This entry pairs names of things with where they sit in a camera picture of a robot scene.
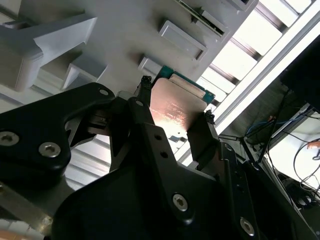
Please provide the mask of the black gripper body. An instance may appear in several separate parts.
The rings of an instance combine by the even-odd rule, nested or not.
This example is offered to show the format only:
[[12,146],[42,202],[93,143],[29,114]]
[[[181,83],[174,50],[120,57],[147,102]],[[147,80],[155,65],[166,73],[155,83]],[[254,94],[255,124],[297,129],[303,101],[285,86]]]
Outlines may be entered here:
[[141,161],[70,195],[54,216],[54,240],[310,240],[281,195],[250,193],[233,153],[202,171],[173,163],[164,182]]

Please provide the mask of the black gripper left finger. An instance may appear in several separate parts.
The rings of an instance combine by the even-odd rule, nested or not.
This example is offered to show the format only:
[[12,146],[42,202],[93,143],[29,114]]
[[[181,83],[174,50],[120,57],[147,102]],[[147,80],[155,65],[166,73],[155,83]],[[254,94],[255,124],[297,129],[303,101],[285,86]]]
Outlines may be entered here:
[[164,169],[177,162],[151,116],[151,87],[144,76],[138,94],[123,99],[89,83],[2,113],[1,180],[28,192],[51,189],[70,163],[71,149],[101,134],[110,137],[110,173],[140,161],[164,182]]

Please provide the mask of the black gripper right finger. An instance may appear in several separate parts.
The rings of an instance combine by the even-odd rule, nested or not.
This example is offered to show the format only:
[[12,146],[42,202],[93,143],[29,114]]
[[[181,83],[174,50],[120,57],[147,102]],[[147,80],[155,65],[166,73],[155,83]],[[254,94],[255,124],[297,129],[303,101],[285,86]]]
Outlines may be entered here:
[[256,215],[245,171],[234,149],[219,139],[210,111],[202,113],[187,131],[197,170],[214,179],[210,201],[217,213],[221,237],[255,237]]

